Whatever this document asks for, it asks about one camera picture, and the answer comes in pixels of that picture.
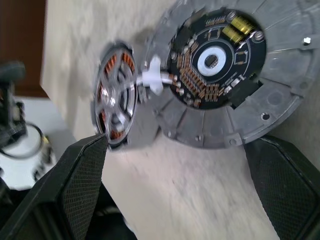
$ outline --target table surface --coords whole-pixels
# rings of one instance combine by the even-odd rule
[[[174,0],[48,1],[42,87],[77,140],[92,136],[98,60],[115,39],[153,28]],[[320,81],[272,133],[320,169]],[[152,145],[108,152],[102,181],[138,239],[278,239],[255,191],[243,147],[194,149],[160,134]]]

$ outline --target black circuit board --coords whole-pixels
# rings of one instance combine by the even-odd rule
[[[231,12],[248,24],[251,28],[248,33],[231,24],[228,20]],[[234,34],[225,34],[225,28],[231,28]],[[171,42],[168,58],[168,70],[178,76],[180,86],[171,86],[175,96],[196,109],[215,109],[227,102],[234,107],[241,104],[260,87],[253,82],[253,78],[265,62],[266,41],[252,37],[257,31],[262,30],[252,18],[226,8],[207,13],[188,26],[184,25]],[[226,60],[218,73],[206,76],[199,71],[198,61],[201,54],[211,47],[223,49]]]

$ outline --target black mesh material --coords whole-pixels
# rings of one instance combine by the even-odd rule
[[[301,239],[319,210],[319,193],[306,176],[320,173],[292,144],[286,153],[298,158],[298,165],[263,139],[249,143],[245,150],[255,189],[278,236]]]
[[[96,206],[105,160],[105,141],[84,150],[62,193],[62,205],[76,240],[83,240]]]

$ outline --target circuit board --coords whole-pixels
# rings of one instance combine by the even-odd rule
[[[245,13],[195,13],[171,41],[168,71],[177,76],[171,90],[192,108],[236,108],[261,86],[255,76],[265,58],[264,33]]]

